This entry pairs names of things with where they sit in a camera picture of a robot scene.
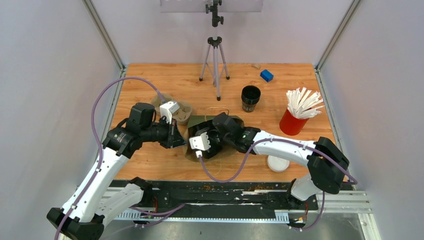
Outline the green paper bag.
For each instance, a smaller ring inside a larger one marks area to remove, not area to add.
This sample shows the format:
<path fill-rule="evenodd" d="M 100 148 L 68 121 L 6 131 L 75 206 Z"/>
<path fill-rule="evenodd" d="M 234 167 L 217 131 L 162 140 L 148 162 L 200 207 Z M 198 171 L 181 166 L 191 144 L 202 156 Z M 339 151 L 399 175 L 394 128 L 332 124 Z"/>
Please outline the green paper bag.
<path fill-rule="evenodd" d="M 212 120 L 220 114 L 231 113 L 230 109 L 222 106 L 210 106 L 205 108 L 200 113 L 191 115 L 188 118 L 187 129 L 183 133 L 183 137 L 186 141 L 190 137 L 196 135 L 196 133 L 211 131 L 211 135 L 215 138 L 210 141 L 210 149 L 203 153 L 203 161 L 207 168 L 212 168 L 211 175 L 217 177 L 223 168 L 223 160 L 234 155 L 236 150 L 229 145 L 224 145 L 218 140 L 218 132 L 215 130 Z"/>

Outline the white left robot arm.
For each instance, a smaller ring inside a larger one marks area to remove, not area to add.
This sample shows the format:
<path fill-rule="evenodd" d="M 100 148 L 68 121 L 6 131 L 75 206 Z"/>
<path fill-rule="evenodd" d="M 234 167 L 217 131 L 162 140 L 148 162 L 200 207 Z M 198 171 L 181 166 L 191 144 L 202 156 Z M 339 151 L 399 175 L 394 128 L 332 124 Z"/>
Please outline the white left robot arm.
<path fill-rule="evenodd" d="M 98 240 L 105 227 L 129 207 L 149 206 L 153 185 L 135 177 L 119 192 L 104 202 L 102 197 L 116 174 L 139 150 L 143 143 L 158 142 L 165 149 L 185 146 L 187 142 L 178 130 L 173 113 L 180 108 L 174 101 L 160 105 L 160 119 L 152 104 L 138 102 L 110 130 L 100 145 L 99 156 L 81 185 L 62 207 L 53 207 L 47 219 L 59 234 L 72 240 Z"/>

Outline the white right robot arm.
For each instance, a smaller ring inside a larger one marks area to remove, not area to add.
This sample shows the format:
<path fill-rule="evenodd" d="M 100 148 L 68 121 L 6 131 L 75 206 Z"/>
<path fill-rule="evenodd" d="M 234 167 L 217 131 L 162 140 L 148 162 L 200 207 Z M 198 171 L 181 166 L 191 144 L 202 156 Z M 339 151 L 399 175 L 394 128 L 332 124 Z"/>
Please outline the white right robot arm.
<path fill-rule="evenodd" d="M 232 147 L 246 157 L 265 155 L 304 166 L 308 173 L 294 179 L 285 195 L 286 204 L 298 209 L 320 192 L 336 195 L 348 176 L 349 160 L 328 138 L 317 141 L 296 140 L 277 136 L 257 127 L 244 126 L 222 112 L 211 120 L 211 127 L 199 130 L 189 138 L 190 148 L 200 161 L 216 146 Z"/>

